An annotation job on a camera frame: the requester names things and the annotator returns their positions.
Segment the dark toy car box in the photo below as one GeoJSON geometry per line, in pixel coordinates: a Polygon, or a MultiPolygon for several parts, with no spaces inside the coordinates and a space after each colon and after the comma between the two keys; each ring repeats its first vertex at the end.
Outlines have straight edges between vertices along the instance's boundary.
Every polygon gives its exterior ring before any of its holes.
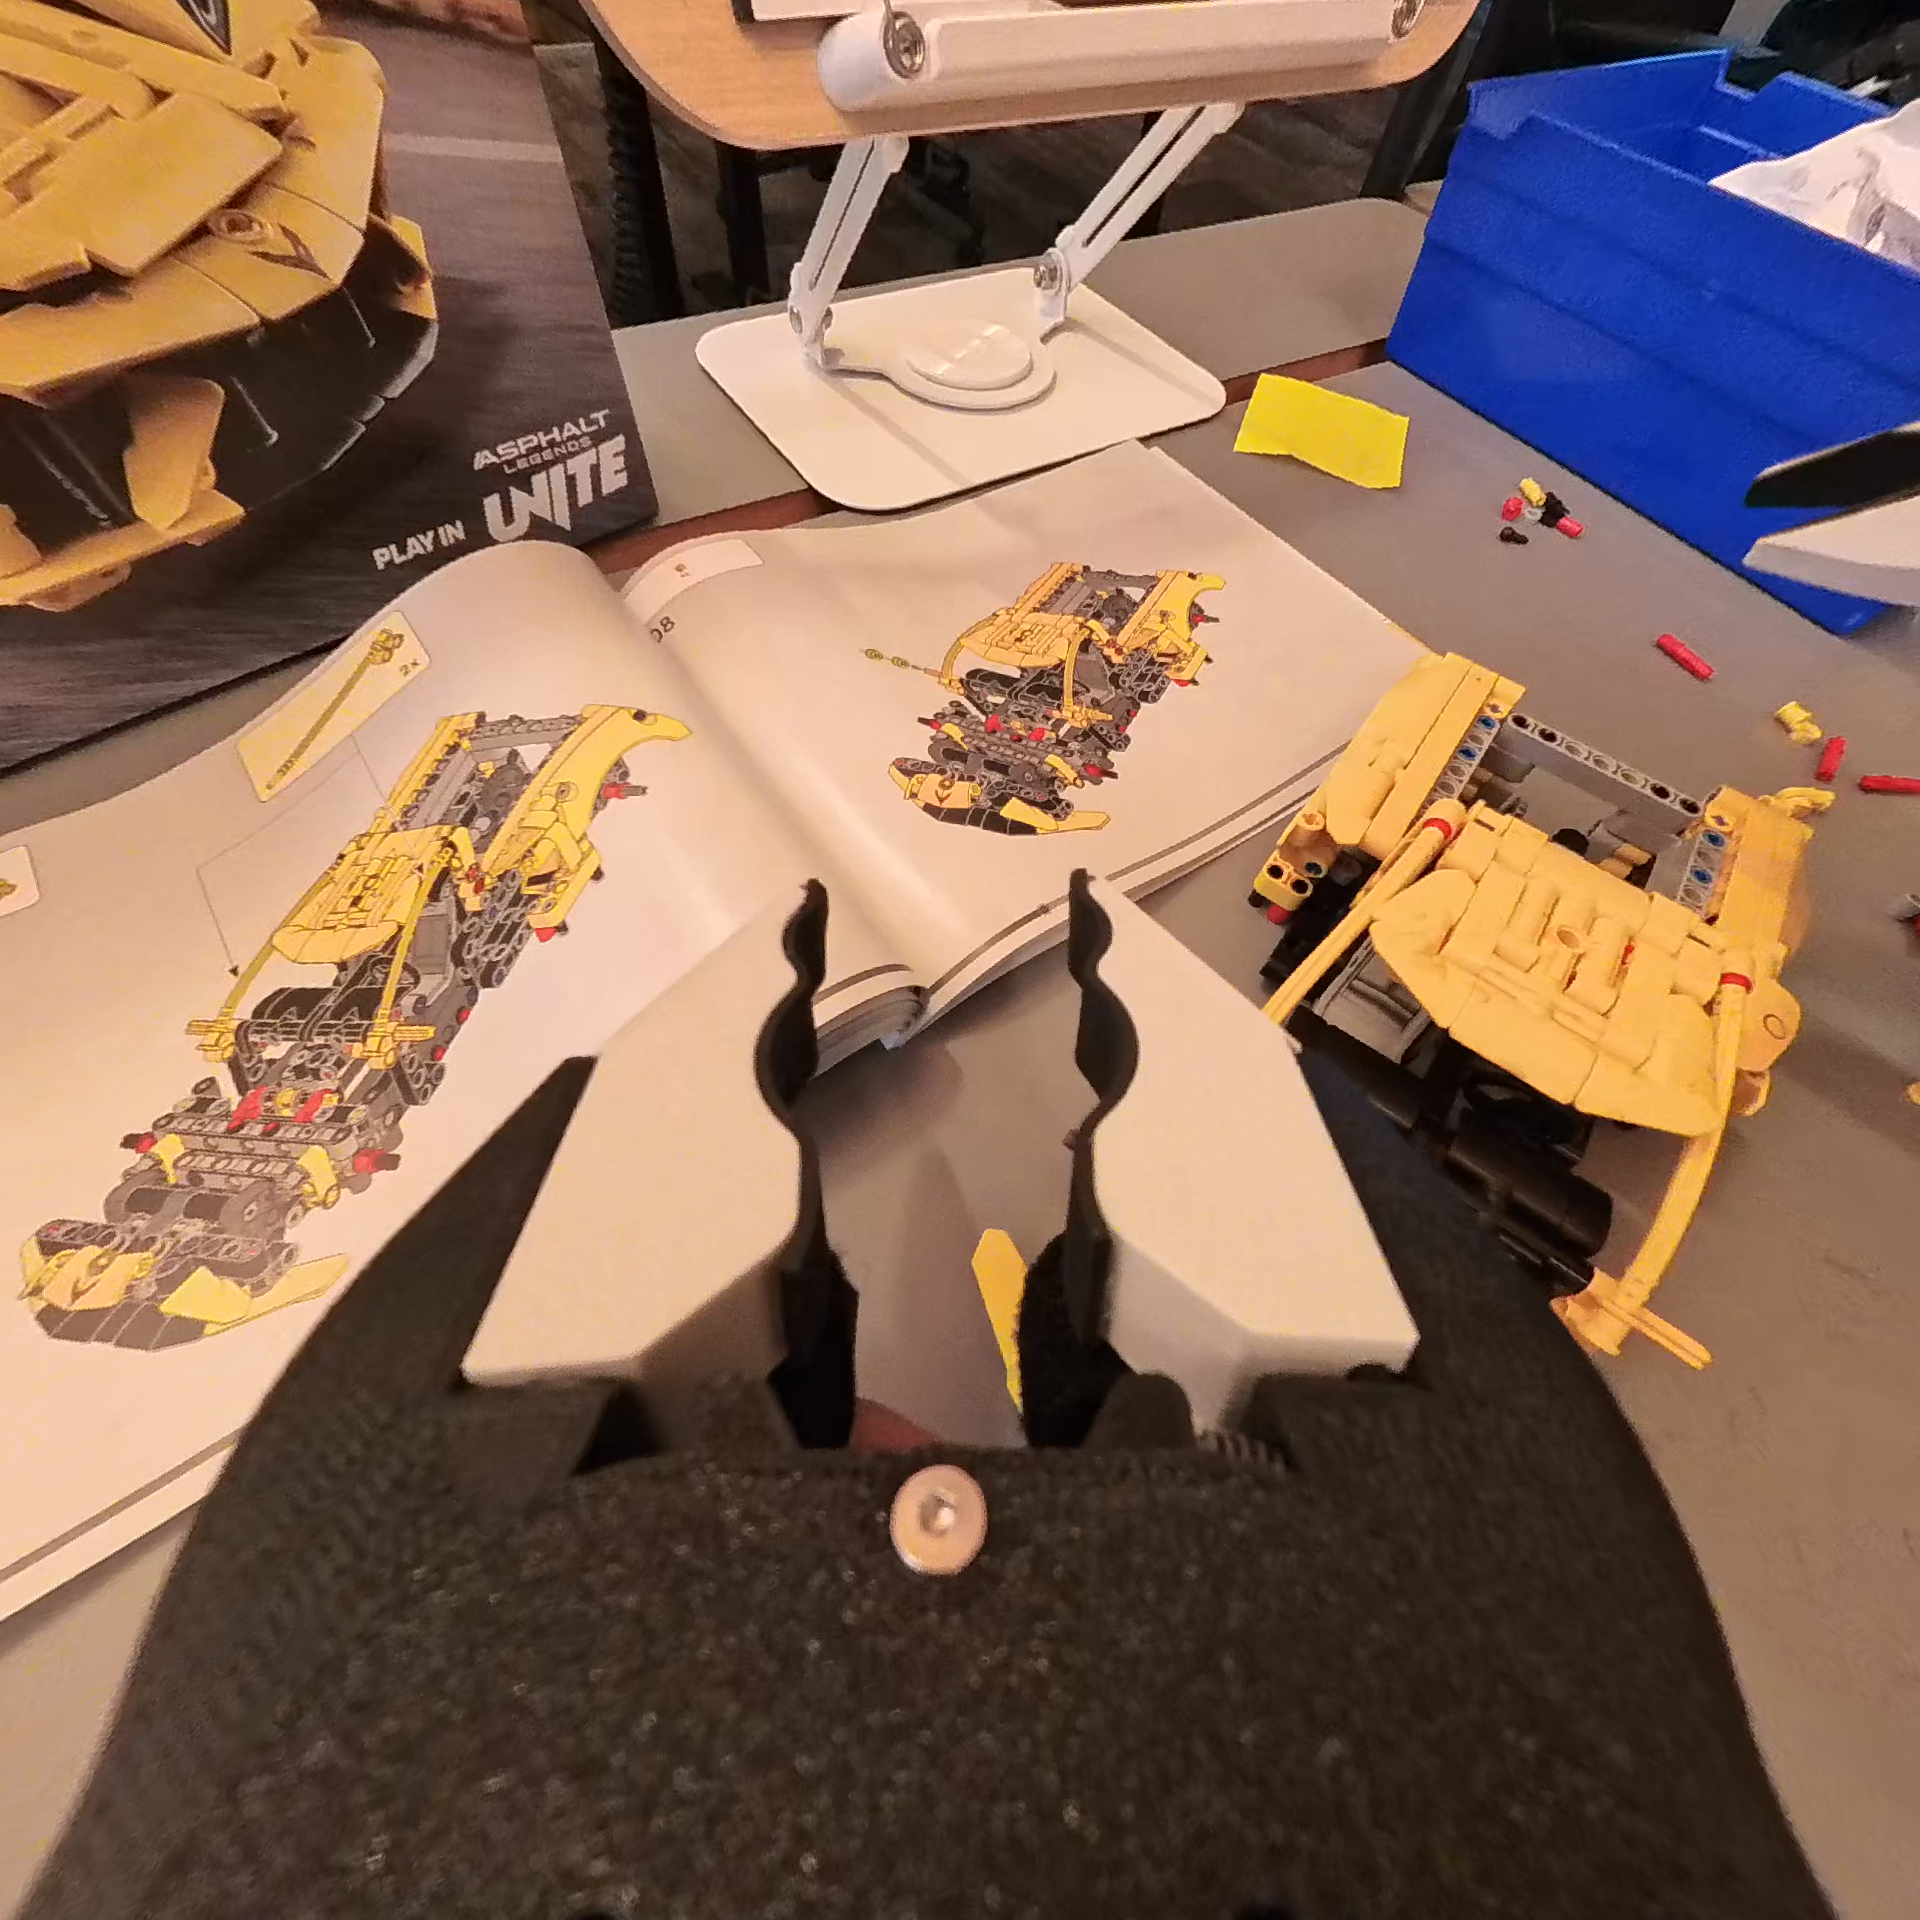
{"type": "Polygon", "coordinates": [[[534,4],[2,4],[2,768],[655,516],[534,4]]]}

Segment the open instruction booklet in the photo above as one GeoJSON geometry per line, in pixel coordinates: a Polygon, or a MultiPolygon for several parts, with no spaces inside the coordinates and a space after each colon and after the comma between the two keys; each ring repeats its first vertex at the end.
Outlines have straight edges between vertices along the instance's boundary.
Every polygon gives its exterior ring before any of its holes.
{"type": "Polygon", "coordinates": [[[823,1055],[1309,794],[1422,644],[1165,449],[623,589],[434,570],[248,728],[2,835],[2,1617],[194,1508],[561,1060],[829,890],[823,1055]]]}

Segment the yellow flat piece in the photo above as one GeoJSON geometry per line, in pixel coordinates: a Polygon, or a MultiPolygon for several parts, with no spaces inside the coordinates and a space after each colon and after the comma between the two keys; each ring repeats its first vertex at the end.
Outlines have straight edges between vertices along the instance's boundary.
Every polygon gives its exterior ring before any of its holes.
{"type": "Polygon", "coordinates": [[[1001,1380],[1014,1409],[1021,1409],[1021,1355],[1018,1355],[1018,1318],[1028,1281],[1028,1262],[1011,1233],[989,1227],[973,1247],[973,1281],[997,1334],[1001,1380]]]}

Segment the blue plastic bin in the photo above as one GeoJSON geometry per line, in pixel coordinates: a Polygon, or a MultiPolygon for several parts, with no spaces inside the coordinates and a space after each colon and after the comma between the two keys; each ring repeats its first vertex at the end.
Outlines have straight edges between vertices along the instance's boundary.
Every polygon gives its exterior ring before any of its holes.
{"type": "Polygon", "coordinates": [[[1875,599],[1744,565],[1762,466],[1918,417],[1918,270],[1713,178],[1887,122],[1688,52],[1478,80],[1387,357],[1549,460],[1856,633],[1875,599]]]}

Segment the grey desk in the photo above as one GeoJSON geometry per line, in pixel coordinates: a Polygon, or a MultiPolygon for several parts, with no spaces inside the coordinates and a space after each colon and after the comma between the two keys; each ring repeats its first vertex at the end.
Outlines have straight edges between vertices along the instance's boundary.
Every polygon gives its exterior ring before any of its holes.
{"type": "MultiPolygon", "coordinates": [[[[1918,769],[1918,624],[1834,641],[1669,539],[1400,364],[1374,364],[1422,219],[1334,202],[1116,248],[1096,292],[1238,408],[1256,372],[1328,380],[1410,421],[1404,487],[1357,492],[1234,455],[1234,417],[1168,456],[1437,649],[1514,673],[1551,726],[1681,784],[1795,784],[1770,712],[1806,703],[1851,741],[1844,777],[1918,769]],[[1506,548],[1518,477],[1576,503],[1576,542],[1506,548]],[[1713,663],[1693,681],[1652,641],[1713,663]]],[[[721,529],[809,518],[816,501],[696,364],[711,316],[615,329],[655,524],[601,548],[628,570],[721,529]]],[[[250,718],[275,668],[73,755],[2,773],[2,828],[105,799],[250,718]]],[[[1793,993],[1806,1024],[1770,1104],[1721,1149],[1654,1310],[1700,1340],[1688,1372],[1631,1343],[1609,1380],[1713,1591],[1784,1807],[1842,1918],[1918,1913],[1918,799],[1842,780],[1809,861],[1793,993]]],[[[940,1437],[1011,1437],[973,1295],[979,1227],[1035,1249],[1063,1208],[1077,996],[1058,954],[1021,967],[898,1055],[814,1086],[829,1232],[850,1259],[861,1380],[940,1437]]],[[[2,1622],[2,1918],[93,1771],[188,1519],[2,1622]]]]}

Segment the yellow sticky note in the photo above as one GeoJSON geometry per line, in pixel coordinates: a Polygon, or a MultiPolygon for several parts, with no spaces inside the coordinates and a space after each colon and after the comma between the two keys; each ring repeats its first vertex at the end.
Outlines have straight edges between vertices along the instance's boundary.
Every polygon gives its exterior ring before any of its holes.
{"type": "Polygon", "coordinates": [[[1241,416],[1234,449],[1295,460],[1349,487],[1385,492],[1404,477],[1410,421],[1367,399],[1260,372],[1241,416]]]}

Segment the white tablet stand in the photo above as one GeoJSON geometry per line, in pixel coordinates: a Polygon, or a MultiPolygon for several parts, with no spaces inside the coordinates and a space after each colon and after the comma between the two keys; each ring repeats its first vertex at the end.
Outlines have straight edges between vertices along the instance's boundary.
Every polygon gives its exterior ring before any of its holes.
{"type": "Polygon", "coordinates": [[[716,324],[700,364],[834,506],[898,513],[1209,421],[1226,384],[1094,267],[1252,100],[1410,80],[1471,4],[589,4],[689,127],[748,153],[836,148],[782,309],[716,324]],[[914,138],[1148,125],[1028,267],[847,295],[914,138]]]}

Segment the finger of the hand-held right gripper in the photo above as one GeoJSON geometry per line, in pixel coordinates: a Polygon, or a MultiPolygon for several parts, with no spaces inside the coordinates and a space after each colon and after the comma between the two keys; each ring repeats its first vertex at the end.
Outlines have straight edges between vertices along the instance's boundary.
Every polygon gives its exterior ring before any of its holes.
{"type": "Polygon", "coordinates": [[[1744,554],[1750,570],[1809,589],[1918,608],[1918,501],[1887,501],[1800,529],[1780,529],[1744,554]]]}
{"type": "Polygon", "coordinates": [[[1762,466],[1744,492],[1750,510],[1856,513],[1918,495],[1918,425],[1897,425],[1762,466]]]}

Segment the crumpled white plastic bags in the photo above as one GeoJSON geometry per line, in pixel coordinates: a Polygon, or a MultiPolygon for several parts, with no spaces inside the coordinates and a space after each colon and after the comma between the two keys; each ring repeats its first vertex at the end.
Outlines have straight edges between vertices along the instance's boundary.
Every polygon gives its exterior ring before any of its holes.
{"type": "Polygon", "coordinates": [[[1911,100],[1806,153],[1726,170],[1713,187],[1883,261],[1918,267],[1918,119],[1920,105],[1911,100]]]}

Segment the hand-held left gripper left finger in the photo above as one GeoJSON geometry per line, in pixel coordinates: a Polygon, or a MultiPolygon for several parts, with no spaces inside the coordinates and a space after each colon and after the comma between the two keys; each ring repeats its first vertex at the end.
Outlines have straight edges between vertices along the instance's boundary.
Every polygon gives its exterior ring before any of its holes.
{"type": "Polygon", "coordinates": [[[589,1072],[472,1343],[471,1385],[764,1385],[799,1447],[854,1424],[854,1287],[798,1099],[829,890],[786,885],[589,1072]]]}

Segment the yellow toy brick car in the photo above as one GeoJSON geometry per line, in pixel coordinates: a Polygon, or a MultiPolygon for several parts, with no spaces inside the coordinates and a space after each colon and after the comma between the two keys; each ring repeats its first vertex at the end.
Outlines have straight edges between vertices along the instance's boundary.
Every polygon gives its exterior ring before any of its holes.
{"type": "Polygon", "coordinates": [[[1598,1355],[1652,1310],[1732,1124],[1801,1027],[1784,973],[1824,784],[1694,798],[1425,649],[1260,858],[1263,1004],[1475,1206],[1598,1355]]]}

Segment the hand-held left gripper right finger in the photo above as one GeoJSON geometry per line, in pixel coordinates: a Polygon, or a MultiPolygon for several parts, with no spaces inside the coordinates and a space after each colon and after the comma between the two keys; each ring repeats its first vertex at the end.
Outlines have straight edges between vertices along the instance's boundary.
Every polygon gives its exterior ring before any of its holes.
{"type": "Polygon", "coordinates": [[[1068,973],[1091,1114],[1021,1281],[1026,1441],[1085,1443],[1122,1378],[1219,1429],[1269,1378],[1400,1376],[1413,1313],[1283,1027],[1087,867],[1068,973]]]}

